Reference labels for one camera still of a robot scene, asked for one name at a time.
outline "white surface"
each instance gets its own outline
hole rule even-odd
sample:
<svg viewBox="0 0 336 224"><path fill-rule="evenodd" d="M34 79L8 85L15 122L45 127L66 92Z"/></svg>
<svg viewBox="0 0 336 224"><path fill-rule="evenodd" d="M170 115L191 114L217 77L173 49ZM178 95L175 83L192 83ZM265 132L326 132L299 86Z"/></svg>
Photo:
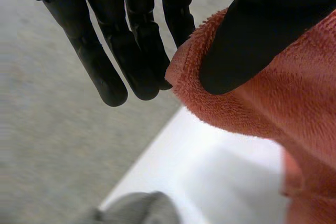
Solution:
<svg viewBox="0 0 336 224"><path fill-rule="evenodd" d="M182 223L283 223L281 181L277 144L216 129L181 108L99 208L158 190L173 199Z"/></svg>

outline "black rubber glove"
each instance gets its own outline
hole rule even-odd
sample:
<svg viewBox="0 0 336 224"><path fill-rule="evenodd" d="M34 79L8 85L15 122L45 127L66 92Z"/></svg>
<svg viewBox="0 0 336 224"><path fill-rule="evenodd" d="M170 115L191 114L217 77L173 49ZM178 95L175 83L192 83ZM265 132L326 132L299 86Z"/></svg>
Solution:
<svg viewBox="0 0 336 224"><path fill-rule="evenodd" d="M234 0L202 62L202 86L223 94L244 84L335 8L336 0Z"/></svg>
<svg viewBox="0 0 336 224"><path fill-rule="evenodd" d="M79 59L109 106L123 104L127 89L104 52L92 26L86 0L43 0L64 29ZM168 27L177 46L195 29L189 5L192 0L162 0ZM164 79L169 59L154 21L154 0L88 0L116 61L135 95L142 100L169 89Z"/></svg>

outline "gray floor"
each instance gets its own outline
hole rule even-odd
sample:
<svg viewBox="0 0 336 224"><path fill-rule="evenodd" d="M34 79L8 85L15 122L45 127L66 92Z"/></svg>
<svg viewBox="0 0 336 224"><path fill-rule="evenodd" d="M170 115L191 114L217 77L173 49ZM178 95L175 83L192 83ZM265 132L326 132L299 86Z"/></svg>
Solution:
<svg viewBox="0 0 336 224"><path fill-rule="evenodd" d="M196 23L231 1L194 0ZM156 2L171 57L175 47ZM0 8L0 223L71 223L104 198L180 104L167 91L150 102L130 92L125 105L104 105L42 3L0 0Z"/></svg>

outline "gloved hand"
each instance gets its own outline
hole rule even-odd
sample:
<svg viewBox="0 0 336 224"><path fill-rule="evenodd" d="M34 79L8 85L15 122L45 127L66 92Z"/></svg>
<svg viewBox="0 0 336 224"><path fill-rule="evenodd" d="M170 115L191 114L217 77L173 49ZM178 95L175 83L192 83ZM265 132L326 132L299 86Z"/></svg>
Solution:
<svg viewBox="0 0 336 224"><path fill-rule="evenodd" d="M195 29L192 0L162 0L165 19L177 46ZM103 101L123 104L127 89L104 52L93 29L86 0L43 0L64 29ZM142 100L169 89L165 71L169 59L154 21L154 0L125 0L131 30L125 19L124 0L88 0L105 40L135 95Z"/></svg>
<svg viewBox="0 0 336 224"><path fill-rule="evenodd" d="M234 0L203 59L203 88L223 94L244 84L335 8L336 0Z"/></svg>

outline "orange towel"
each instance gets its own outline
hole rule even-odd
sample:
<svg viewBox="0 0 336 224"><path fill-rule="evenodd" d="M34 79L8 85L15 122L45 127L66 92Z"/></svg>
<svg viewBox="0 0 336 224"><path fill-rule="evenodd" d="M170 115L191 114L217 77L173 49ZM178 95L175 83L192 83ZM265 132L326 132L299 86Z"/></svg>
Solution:
<svg viewBox="0 0 336 224"><path fill-rule="evenodd" d="M206 123L284 147L287 223L336 223L336 10L246 84L211 95L198 74L225 13L178 49L166 74L173 92Z"/></svg>

